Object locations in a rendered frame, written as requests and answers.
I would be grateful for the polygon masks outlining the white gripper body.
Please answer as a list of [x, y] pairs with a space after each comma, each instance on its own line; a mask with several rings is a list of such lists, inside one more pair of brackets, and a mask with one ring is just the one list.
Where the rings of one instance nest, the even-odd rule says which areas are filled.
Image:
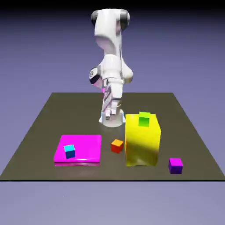
[[119, 106], [123, 94], [123, 85], [118, 82], [109, 82], [105, 87], [103, 103], [102, 103], [102, 112], [106, 110], [111, 110], [111, 103], [117, 102]]

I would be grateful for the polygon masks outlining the small orange cube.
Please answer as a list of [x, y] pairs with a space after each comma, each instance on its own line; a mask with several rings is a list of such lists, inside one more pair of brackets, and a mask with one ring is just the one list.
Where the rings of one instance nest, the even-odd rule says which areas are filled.
[[119, 154], [123, 150], [123, 145], [124, 145], [123, 141], [115, 139], [111, 143], [111, 151], [114, 152], [114, 153]]

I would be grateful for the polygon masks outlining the small green cube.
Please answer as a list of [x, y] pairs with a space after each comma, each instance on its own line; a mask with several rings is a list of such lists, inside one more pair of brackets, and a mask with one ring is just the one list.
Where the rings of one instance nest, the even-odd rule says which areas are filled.
[[140, 127], [149, 127], [150, 115], [151, 115], [150, 112], [139, 112], [138, 125]]

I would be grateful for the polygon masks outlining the small cyan cube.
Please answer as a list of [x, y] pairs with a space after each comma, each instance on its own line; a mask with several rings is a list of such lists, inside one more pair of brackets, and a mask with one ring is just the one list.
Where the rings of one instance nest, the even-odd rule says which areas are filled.
[[66, 159], [70, 159], [70, 158], [75, 157], [75, 147], [74, 147], [74, 145], [65, 145], [64, 151], [65, 151]]

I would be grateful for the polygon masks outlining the small purple cube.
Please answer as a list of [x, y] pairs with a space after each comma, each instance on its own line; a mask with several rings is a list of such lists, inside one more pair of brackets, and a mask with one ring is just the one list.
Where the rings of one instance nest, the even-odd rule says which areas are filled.
[[170, 174], [182, 174], [183, 163], [180, 158], [170, 158], [168, 164]]

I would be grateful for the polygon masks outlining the large magenta box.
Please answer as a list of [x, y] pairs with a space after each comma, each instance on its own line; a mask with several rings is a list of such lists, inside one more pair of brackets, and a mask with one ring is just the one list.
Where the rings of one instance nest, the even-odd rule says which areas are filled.
[[[101, 135], [64, 134], [54, 155], [55, 166], [99, 166], [101, 158]], [[64, 146], [74, 145], [75, 157], [66, 159]]]

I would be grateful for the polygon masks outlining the large yellow box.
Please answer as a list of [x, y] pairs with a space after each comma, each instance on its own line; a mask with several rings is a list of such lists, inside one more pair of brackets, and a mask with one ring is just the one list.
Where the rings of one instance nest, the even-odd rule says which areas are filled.
[[138, 114], [127, 114], [125, 155], [127, 166], [156, 166], [161, 128], [155, 114], [149, 115], [149, 126], [139, 126]]

